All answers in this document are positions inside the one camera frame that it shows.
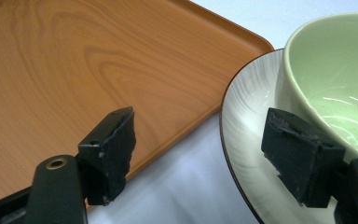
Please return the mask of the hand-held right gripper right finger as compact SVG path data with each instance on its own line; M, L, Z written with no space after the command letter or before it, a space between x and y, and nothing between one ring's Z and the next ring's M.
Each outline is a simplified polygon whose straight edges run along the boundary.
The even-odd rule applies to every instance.
M261 150L298 203L311 208L329 204L328 182L343 162L345 147L302 118L271 107Z

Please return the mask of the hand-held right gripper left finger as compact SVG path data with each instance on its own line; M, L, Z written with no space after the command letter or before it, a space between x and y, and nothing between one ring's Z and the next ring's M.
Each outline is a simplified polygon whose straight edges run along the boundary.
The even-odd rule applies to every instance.
M109 113L78 144L77 160L89 205L108 205L123 191L135 146L131 106Z

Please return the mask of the white plate with dark rim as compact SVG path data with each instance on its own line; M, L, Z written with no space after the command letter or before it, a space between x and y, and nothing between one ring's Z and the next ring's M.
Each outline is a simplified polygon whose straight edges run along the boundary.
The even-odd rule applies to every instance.
M230 81L220 113L227 165L241 196L261 224L336 224L337 200L325 208L299 204L261 150L268 109L275 104L281 49L247 63Z

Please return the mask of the light green bowl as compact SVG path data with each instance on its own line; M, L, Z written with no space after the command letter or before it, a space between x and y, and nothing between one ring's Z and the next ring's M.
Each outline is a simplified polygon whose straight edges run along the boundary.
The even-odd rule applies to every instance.
M317 126L358 158L358 13L310 21L288 39L275 106Z

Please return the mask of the wood-grain orange tray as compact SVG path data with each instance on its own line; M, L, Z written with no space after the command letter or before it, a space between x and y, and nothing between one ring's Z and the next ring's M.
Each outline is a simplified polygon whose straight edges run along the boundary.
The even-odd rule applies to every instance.
M270 43L188 0L0 0L0 199L132 107L140 172Z

